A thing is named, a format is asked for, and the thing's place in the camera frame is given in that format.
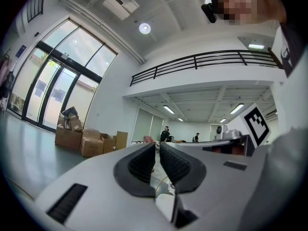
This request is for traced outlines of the round white table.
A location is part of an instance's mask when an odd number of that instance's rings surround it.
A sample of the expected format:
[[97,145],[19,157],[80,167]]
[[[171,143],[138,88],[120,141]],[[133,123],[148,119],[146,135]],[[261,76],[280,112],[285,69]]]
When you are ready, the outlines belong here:
[[174,203],[175,196],[169,194],[160,194],[155,200],[156,206],[169,222],[172,221]]

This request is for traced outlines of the black folded item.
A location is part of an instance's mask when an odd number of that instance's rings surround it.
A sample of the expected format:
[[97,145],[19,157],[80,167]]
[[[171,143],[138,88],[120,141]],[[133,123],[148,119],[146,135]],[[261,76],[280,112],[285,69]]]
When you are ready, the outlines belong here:
[[71,116],[77,116],[77,110],[75,109],[74,106],[62,111],[62,115],[66,118],[71,117]]

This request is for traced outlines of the small labelled cardboard box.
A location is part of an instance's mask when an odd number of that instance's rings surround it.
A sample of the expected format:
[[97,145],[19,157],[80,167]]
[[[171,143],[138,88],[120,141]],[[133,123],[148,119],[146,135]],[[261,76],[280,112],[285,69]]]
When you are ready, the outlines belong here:
[[70,120],[71,130],[73,132],[81,132],[82,131],[82,124],[79,119]]

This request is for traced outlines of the tall flat cardboard box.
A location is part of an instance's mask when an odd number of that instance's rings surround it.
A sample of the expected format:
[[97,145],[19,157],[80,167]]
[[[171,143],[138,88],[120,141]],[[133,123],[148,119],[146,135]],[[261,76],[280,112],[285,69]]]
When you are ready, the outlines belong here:
[[126,148],[127,139],[128,139],[128,133],[127,132],[118,131],[117,135],[116,135],[116,144],[115,144],[116,150]]

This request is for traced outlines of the grey window blinds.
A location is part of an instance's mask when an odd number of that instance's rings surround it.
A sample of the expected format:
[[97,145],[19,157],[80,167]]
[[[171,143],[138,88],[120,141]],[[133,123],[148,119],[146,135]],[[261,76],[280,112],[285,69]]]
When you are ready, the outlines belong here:
[[139,109],[131,142],[143,142],[145,141],[145,136],[158,141],[163,129],[163,123],[164,120],[162,118]]

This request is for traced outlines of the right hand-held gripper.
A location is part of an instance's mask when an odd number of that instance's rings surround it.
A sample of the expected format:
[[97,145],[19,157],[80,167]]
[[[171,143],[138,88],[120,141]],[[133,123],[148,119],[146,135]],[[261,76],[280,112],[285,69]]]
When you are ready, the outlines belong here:
[[208,152],[252,156],[271,131],[256,103],[226,125],[217,128],[215,139],[202,149]]

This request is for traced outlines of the black-framed glass door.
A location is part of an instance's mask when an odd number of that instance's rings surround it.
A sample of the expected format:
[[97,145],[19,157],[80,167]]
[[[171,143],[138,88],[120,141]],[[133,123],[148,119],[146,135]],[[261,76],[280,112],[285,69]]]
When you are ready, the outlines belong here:
[[39,128],[55,131],[58,115],[75,107],[85,122],[95,92],[117,53],[76,22],[66,19],[26,57],[7,108]]

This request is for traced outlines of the closed cardboard box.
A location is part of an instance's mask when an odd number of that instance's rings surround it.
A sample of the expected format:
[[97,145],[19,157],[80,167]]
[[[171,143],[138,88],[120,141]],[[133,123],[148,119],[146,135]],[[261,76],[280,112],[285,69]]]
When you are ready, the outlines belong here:
[[103,154],[104,142],[101,140],[101,134],[95,129],[84,129],[80,151],[83,157],[94,157]]

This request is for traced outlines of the large open cardboard box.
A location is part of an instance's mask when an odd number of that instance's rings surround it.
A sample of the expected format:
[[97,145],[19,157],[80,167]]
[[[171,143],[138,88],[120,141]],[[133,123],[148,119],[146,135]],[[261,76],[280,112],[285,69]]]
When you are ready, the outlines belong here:
[[55,144],[68,149],[79,150],[82,132],[75,132],[57,126],[55,133]]

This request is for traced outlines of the blue wall sign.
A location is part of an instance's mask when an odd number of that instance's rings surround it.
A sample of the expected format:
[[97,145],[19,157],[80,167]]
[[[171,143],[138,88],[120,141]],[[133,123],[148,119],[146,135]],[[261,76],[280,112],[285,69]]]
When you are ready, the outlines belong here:
[[22,46],[19,48],[19,50],[17,51],[16,55],[15,55],[16,58],[20,58],[21,55],[24,53],[25,49],[26,49],[26,46],[25,46],[25,45],[22,45]]

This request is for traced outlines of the white ceiling air conditioner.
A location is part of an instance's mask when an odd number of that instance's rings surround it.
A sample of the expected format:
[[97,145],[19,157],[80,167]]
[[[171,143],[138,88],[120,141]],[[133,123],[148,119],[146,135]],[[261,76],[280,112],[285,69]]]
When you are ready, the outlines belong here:
[[121,21],[139,8],[139,4],[135,0],[103,0],[103,6]]

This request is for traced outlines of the hanging clothes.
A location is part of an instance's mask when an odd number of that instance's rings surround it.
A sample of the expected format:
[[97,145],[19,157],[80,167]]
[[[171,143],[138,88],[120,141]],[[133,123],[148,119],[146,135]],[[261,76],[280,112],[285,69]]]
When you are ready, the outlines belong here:
[[0,57],[0,112],[4,112],[5,104],[13,88],[14,69],[17,61],[9,55],[9,48],[3,56]]

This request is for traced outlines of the black balcony railing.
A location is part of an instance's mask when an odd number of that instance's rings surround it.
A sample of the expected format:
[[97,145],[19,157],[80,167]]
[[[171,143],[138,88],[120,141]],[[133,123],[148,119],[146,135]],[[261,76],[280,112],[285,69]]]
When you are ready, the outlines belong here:
[[220,50],[197,53],[168,61],[143,70],[131,77],[130,86],[179,71],[201,69],[216,65],[258,65],[282,69],[282,64],[272,52],[257,50]]

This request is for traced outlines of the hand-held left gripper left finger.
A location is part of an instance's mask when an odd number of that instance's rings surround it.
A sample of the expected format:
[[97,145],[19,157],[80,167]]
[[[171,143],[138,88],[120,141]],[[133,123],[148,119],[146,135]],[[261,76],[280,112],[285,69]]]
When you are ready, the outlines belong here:
[[131,160],[153,143],[92,157],[64,173],[35,200],[49,230],[175,231],[155,204],[154,188],[131,173]]

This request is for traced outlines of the open-flap cardboard box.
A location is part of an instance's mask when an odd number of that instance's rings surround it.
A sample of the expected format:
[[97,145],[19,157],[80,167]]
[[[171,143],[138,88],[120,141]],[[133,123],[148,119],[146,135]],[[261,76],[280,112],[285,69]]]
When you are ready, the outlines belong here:
[[103,142],[103,154],[114,151],[115,140],[108,134],[101,133],[101,140]]

